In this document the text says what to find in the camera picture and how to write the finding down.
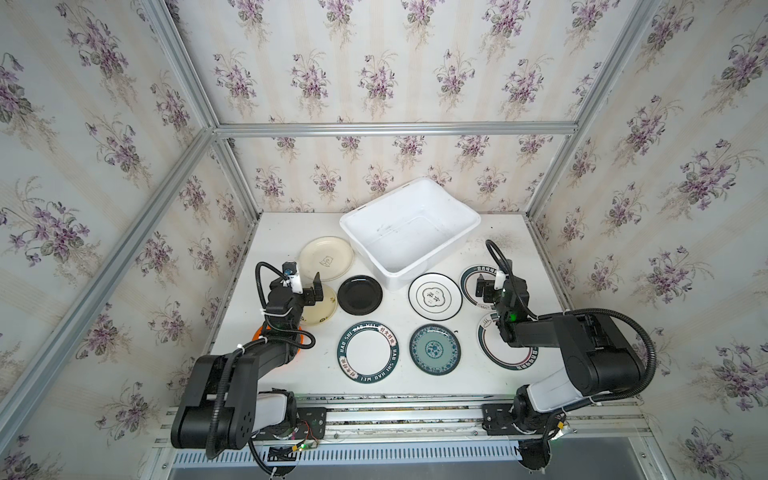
aluminum frame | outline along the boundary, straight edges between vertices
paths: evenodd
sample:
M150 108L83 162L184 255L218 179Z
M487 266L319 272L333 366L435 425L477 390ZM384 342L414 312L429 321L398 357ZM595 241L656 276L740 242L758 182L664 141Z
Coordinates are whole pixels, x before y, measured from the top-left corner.
M110 252L88 286L69 308L22 376L0 403L0 451L11 445L18 431L29 420L54 385L58 375L74 355L88 327L104 307L104 302L120 283L134 261L134 255L152 235L163 215L176 200L179 189L204 157L214 141L213 129L204 128L165 177L144 210L134 220Z
M566 135L573 121L466 121L350 124L222 124L221 137L386 137L393 135Z

ceramic plate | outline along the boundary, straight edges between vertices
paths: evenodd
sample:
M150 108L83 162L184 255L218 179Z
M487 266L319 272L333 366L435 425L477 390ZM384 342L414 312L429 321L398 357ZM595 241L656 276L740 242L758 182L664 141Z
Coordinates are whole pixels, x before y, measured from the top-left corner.
M305 306L301 314L302 325L319 325L328 319L336 311L336 292L325 283L323 284L323 301L312 306Z
M478 340L483 353L498 366L507 370L525 370L538 357L538 347L513 349L502 340L497 327L498 315L491 312L480 319Z
M411 358L430 375L445 375L458 365L462 348L453 332L440 325L424 325L411 337Z
M411 307L427 320L437 322L453 317L462 308L462 291L441 273L425 273L408 289Z
M299 273L307 280L315 278L318 272L323 282L335 280L349 270L354 259L352 247L343 238L316 238L299 254Z
M395 334L381 323L361 322L344 332L336 356L349 378L358 383L374 383L392 373L400 346Z
M382 286L367 275L351 276L339 287L339 305L352 315L368 315L382 302Z
M479 306L484 310L493 310L493 303L485 303L482 301L481 296L475 296L475 288L477 287L478 278L482 277L486 280L493 280L496 277L496 269L488 265L475 265L464 270L462 273L462 279L458 284L462 288L462 294L474 306Z

purple flower pattern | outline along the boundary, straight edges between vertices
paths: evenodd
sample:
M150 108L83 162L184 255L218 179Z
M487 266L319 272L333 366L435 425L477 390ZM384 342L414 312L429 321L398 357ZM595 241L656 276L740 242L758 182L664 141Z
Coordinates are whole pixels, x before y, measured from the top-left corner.
M491 22L491 30L482 36L480 50L491 60L504 57L507 48L512 48L510 37L520 35L523 21L531 16L528 7L531 0L488 0L490 5L483 20Z
M571 4L571 13L576 14L571 22L571 28L566 28L565 33L568 37L565 41L574 43L573 52L587 47L590 41L590 34L597 26L604 14L611 8L619 6L620 0L584 0L582 2L573 2Z
M377 60L374 55L366 55L366 65L360 71L358 86L367 90L362 98L362 109L371 111L371 120L381 118L390 107L387 100L395 97L395 72L389 60L397 54L385 51Z
M192 329L181 319L179 308L181 303L171 302L169 297L162 310L152 312L153 318L147 326L157 337L155 345L172 342L184 346L185 339L192 340Z
M192 375L192 368L196 361L197 359L195 357L188 357L181 363L181 366L179 366L178 369L170 374L170 380L165 384L165 388L174 393L174 404L178 404L181 401L181 397L184 395L184 390L187 389L187 384Z
M525 188L527 193L525 194L525 199L523 199L524 204L527 204L533 198L533 194L536 193L536 187L541 183L542 178L544 178L544 172L539 173Z
M336 199L336 184L341 181L341 175L335 168L328 165L315 165L315 173L310 177L312 183L317 185L320 198L324 198L328 204Z
M462 101L462 87L470 78L475 77L472 68L474 58L464 59L457 49L455 53L446 50L442 56L442 66L435 69L435 78L440 84L438 97L440 105L446 105L445 111L451 111Z
M301 54L293 55L295 65L291 69L290 84L301 90L299 108L306 109L310 118L322 114L323 108L327 107L323 99L328 98L326 87L331 82L318 62L323 57L325 57L323 52L314 50L306 58Z
M235 246L233 245L232 248L239 247L240 251L238 252L238 258L240 256L240 253L242 253L243 248L239 245ZM233 262L232 259L230 259L230 267L233 268ZM205 305L203 305L203 308L200 309L200 316L203 317L205 326L208 328L211 328L214 326L214 321L216 320L216 315L219 313L219 307L221 306L221 297L219 296L213 296L211 295L210 291L213 289L213 287L209 288L208 291L205 293Z
M685 180L672 183L662 192L661 197L667 201L659 213L674 219L684 215L691 220L692 207L704 211L712 200L727 200L728 191L736 185L736 172L742 161L752 167L765 163L755 155L756 150L731 152L731 147L729 141L721 138L710 151L694 151L694 159L680 166Z
M656 15L650 21L653 31L648 34L640 46L640 54L637 61L644 61L637 72L650 70L653 65L658 65L658 57L664 54L662 51L667 43L672 41L676 33L688 31L694 23L694 0L667 0L659 7Z
M173 125L174 136L181 147L192 143L192 125L184 99L168 83L170 72L161 71L158 81L150 86L155 97L157 113L163 119L163 125Z
M427 178L431 178L440 187L445 188L445 185L450 184L453 177L450 175L450 170L443 170L440 164L429 165L427 168Z
M18 447L21 448L28 440L28 435L19 435ZM58 461L50 465L48 462L48 458L41 462L33 462L32 455L27 455L22 450L9 452L3 462L2 473L5 474L3 480L58 480L64 468L59 466Z
M456 147L461 153L456 156L456 164L459 170L470 170L485 155L485 149L490 145L491 138L488 135L462 135L456 142Z
M146 400L140 393L141 382L135 382L132 386L124 387L120 397L104 406L103 410L109 415L103 415L100 420L94 422L99 430L106 430L113 442L125 437L127 432L134 433L134 437L147 432L150 419L159 421L160 410L157 400Z
M121 331L112 322L107 311L112 308L110 303L104 305L104 310L96 317L96 321L85 333L85 338L80 342L78 353L74 356L78 360L89 357L90 353L100 356L99 363L107 360L117 363L118 352L122 349L131 353L131 337L127 331Z
M177 262L179 257L170 258L174 249L166 241L165 235L156 231L151 238L147 239L142 250L134 259L136 265L141 269L142 276L155 273L155 281L165 288L166 280L176 285L176 277L179 274Z
M562 240L558 247L566 249L573 240L583 240L584 232L587 229L587 225L584 223L584 212L581 211L581 207L574 208L574 211L568 212L565 216L565 225L558 234L558 238Z
M547 64L552 58L542 55L536 61L530 62L527 58L518 61L515 69L504 84L502 91L509 92L509 97L498 112L504 114L507 121L517 120L521 114L528 111L528 106L536 100L536 93L544 88L544 75L541 66Z
M195 270L203 270L208 276L219 276L219 263L210 249L210 238L201 237L198 241L193 241L187 252L192 257L192 267Z
M627 122L629 135L621 138L614 147L614 152L617 152L614 165L635 165L636 154L645 155L651 145L658 144L666 130L670 113L683 110L676 103L662 103L661 97L654 95L647 107L639 108L637 114Z
M184 211L192 209L192 216L197 223L208 223L210 218L210 205L209 201L205 200L206 193L203 190L203 183L197 178L197 175L192 175L187 178L187 182L184 188L179 192L179 201L184 205Z
M6 251L23 253L30 267L37 266L45 257L51 256L57 263L55 275L76 286L78 277L90 279L103 260L97 253L101 241L86 243L91 232L78 223L77 209L33 197L37 177L30 177L20 189L21 180L16 181L16 205L0 208L0 227L18 229L8 235L10 247Z
M227 103L230 108L237 108L243 118L252 114L254 107L258 107L255 103L256 91L253 89L256 82L242 64L241 58L244 55L244 51L235 50L230 52L229 57L221 53L214 54L216 85L229 91Z
M576 95L576 100L568 105L568 111L565 113L565 116L574 119L576 118L576 115L578 114L578 111L581 109L581 104L584 103L584 99L587 97L587 94L592 89L592 85L594 84L594 81L598 78L598 73L600 73L600 67L603 66L603 62L599 61L592 65L591 71L586 74L584 77L580 77L578 79L578 84L576 85L576 88L571 92L572 94Z
M349 117L342 118L339 116L339 118L336 120L337 124L348 124L350 123ZM344 158L349 158L349 162L352 163L353 161L357 160L359 158L359 152L358 149L360 148L360 137L336 137L336 139L341 143L340 150L341 155Z
M697 472L719 480L749 480L739 465L744 451L731 445L733 432L726 429L710 430L698 420L694 421L696 425L690 430L691 438L683 440L678 436L674 443L681 458L672 459L682 468L683 473L692 475Z
M552 135L522 135L518 139L520 144L520 153L518 162L520 166L529 165L538 156L538 151L544 144L551 143L554 137Z
M768 68L768 13L760 20L754 30L738 35L738 42L730 48L728 60L730 66L723 70L720 77L712 78L712 88L704 94L704 99L712 98L714 105L704 114L723 113L725 107L735 108L734 101L738 94L746 97L746 87L752 81L763 76Z
M295 214L314 214L315 209L312 204L302 201L300 198L291 198L288 200L288 210Z
M566 259L564 262L558 263L558 275L560 280L563 281L563 285L569 290L576 288L576 266L572 258Z
M722 365L707 360L692 365L702 373L691 385L699 386L709 402L718 402L723 410L738 406L741 412L768 406L768 345L753 348L735 340L730 346L715 346L723 357Z
M246 36L255 35L258 46L261 48L263 43L269 41L269 32L266 27L269 25L264 21L264 0L227 0L227 2L237 9L238 23L245 28Z
M704 278L714 278L707 269L709 264L694 262L689 256L688 250L682 246L674 253L660 250L658 257L648 259L653 271L634 278L637 287L632 295L639 296L642 303L650 303L654 307L658 299L665 304L672 303L675 298L685 301L686 294L694 288L693 278L697 273Z
M611 293L619 291L619 283L624 281L616 273L619 262L614 254L609 253L605 258L597 258L592 267L592 273L587 279L587 295L597 296L600 292L610 290Z
M482 203L489 202L496 189L501 184L507 183L506 173L498 171L496 167L486 167L483 169L482 175L475 178L475 182L478 185L478 200Z
M627 223L637 225L643 217L640 213L648 210L648 206L640 202L643 194L639 187L634 186L634 182L627 185L624 191L614 191L614 197L611 200L611 208L605 213L603 223L605 231L603 235L612 237L618 233L619 229Z
M234 203L235 197L229 192L219 194L216 205L219 207L219 218L225 220L233 230L240 229L240 221L237 218L237 209Z
M416 42L416 48L426 45L429 39L429 22L438 0L401 0L402 7L408 12L406 34L409 40Z
M427 140L424 135L395 137L392 145L399 149L395 156L395 165L399 165L402 171L410 170L419 162L419 157L424 153L426 143Z
M273 117L270 115L271 124L284 124L285 119L282 117ZM276 149L280 152L282 158L287 158L288 163L296 160L299 156L299 151L296 148L296 138L294 137L272 137L272 140L276 142Z
M331 40L338 36L341 45L348 43L352 37L349 27L354 26L349 20L355 0L317 0L317 3L326 10L326 27Z
M366 185L368 185L369 191L374 198L383 195L389 184L395 181L392 171L386 170L380 165L369 165L368 173L365 174L362 179L366 182Z
M123 124L119 115L112 122L106 118L96 117L93 124L85 124L86 131L98 143L96 158L106 164L120 168L136 188L141 185L151 187L152 174L147 162L139 157L134 145L136 131L130 125Z
M272 208L276 208L283 200L285 185L283 180L277 176L280 167L267 167L266 169L257 168L256 176L253 179L254 188L261 190L266 200Z
M26 97L26 90L18 84L16 71L24 71L16 57L4 53L0 62L0 122L7 124L6 134L18 133L18 139L29 150L32 149L32 133L37 133L53 151L56 132L51 129L53 119L40 118L42 107L34 106Z
M578 187L581 183L581 178L586 174L594 173L594 169L597 168L600 157L594 152L597 146L592 142L592 138L588 138L583 145L580 145L574 153L574 163L571 165L571 169L568 171L568 178L571 181L568 182L569 188Z
M547 220L547 214L541 214L534 220L534 226L536 231L541 235L541 239L544 242L549 241L549 236L552 235L552 229L549 227L549 221Z
M670 346L669 339L664 336L664 328L656 327L650 332L651 342L656 347L656 371L661 373L661 376L667 376L672 373L672 364L674 360L672 355L667 351ZM639 335L634 337L634 343L632 343L632 349L635 351L644 366L648 365L648 350L645 348L642 338Z
M67 30L67 39L71 46L77 47L81 65L86 68L97 65L101 71L101 86L112 101L117 104L120 98L130 108L137 101L133 86L136 78L129 77L125 72L128 60L118 50L120 39L93 12L79 2L72 3L74 8L62 2L56 5L56 9L71 26Z
M224 258L227 259L227 264L230 269L234 270L237 266L237 262L240 261L240 256L243 254L243 246L234 243L234 238L230 241L230 249L224 254Z

black cable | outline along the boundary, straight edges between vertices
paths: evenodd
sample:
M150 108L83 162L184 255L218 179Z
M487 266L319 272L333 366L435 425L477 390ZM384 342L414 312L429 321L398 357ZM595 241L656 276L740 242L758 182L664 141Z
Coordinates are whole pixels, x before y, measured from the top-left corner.
M259 262L256 264L256 290L259 293L259 301L261 302L261 308L266 310L266 299L264 299L264 292L261 288L261 267L265 266L266 268L272 270L274 273L277 273L277 276L282 278L285 281L288 281L288 277L285 275L285 273L279 271L274 266L269 265L267 262Z
M493 240L486 240L485 241L485 247L488 248L488 252L491 254L491 258L496 262L496 265L498 265L498 268L505 274L509 276L509 284L512 288L512 295L515 296L515 299L520 302L520 305L522 305L523 310L525 311L528 316L533 317L535 319L538 318L538 315L533 313L531 309L528 308L528 305L526 305L523 300L518 295L518 291L515 289L515 276L512 275L512 262L507 260L507 257L504 256L504 252L502 252L502 249L498 248L496 243L494 243Z

orange part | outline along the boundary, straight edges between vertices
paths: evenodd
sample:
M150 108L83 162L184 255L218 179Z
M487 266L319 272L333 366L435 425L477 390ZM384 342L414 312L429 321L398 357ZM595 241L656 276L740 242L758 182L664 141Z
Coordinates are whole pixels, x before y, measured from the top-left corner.
M261 329L262 329L262 327L263 326L260 326L259 329L256 331L256 333L253 334L253 338L251 339L252 342L254 340L258 340L259 339L259 337L261 336ZM299 337L299 343L304 343L304 335Z

